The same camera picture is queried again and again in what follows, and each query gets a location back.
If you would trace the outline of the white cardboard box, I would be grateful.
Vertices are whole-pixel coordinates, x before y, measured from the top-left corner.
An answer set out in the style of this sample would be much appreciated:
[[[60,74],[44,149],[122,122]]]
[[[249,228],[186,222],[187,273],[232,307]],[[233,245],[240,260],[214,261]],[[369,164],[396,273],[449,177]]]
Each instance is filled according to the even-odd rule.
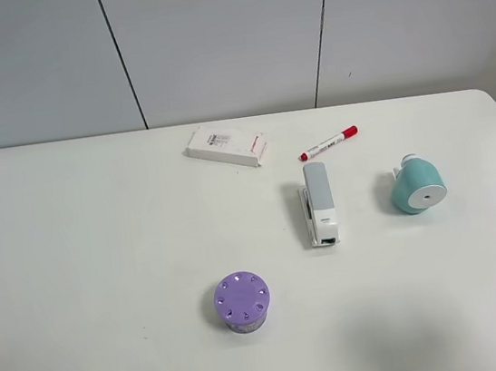
[[[267,145],[262,132],[202,125],[190,138],[185,154],[204,161],[258,168]]]

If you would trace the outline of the teal pencil sharpener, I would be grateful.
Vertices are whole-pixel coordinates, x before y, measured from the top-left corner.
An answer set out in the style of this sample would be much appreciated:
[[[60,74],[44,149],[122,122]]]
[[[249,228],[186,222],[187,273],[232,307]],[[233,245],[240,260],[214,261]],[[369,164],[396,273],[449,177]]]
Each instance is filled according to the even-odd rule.
[[[417,215],[436,206],[447,196],[437,168],[417,154],[402,158],[399,168],[394,168],[393,205],[407,214]]]

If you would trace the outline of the red white marker pen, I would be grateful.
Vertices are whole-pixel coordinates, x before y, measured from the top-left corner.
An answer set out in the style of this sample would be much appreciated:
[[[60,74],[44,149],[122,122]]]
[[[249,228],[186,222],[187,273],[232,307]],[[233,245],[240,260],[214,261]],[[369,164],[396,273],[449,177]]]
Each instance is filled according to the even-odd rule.
[[[352,136],[355,136],[358,133],[356,126],[350,126],[347,129],[341,131],[337,135],[329,138],[322,143],[317,144],[315,147],[308,149],[307,151],[303,151],[300,156],[300,161],[309,161],[310,159],[314,159],[318,154],[323,151],[329,150],[329,148],[336,146],[339,142],[347,140]]]

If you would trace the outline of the purple round jar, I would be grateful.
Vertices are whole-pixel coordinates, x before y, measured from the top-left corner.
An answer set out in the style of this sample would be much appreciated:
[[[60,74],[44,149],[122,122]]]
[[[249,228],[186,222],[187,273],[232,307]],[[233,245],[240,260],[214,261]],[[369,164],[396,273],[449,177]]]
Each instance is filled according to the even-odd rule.
[[[266,281],[249,271],[227,275],[213,294],[219,318],[229,329],[240,334],[255,332],[263,326],[270,298]]]

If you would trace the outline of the grey white stapler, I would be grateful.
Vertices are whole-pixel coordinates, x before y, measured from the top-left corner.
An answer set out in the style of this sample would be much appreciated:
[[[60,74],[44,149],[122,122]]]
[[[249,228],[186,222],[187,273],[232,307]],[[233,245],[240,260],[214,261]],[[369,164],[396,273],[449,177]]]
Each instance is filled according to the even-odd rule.
[[[333,246],[340,241],[333,194],[322,162],[309,162],[303,167],[304,186],[298,190],[306,217],[312,247]]]

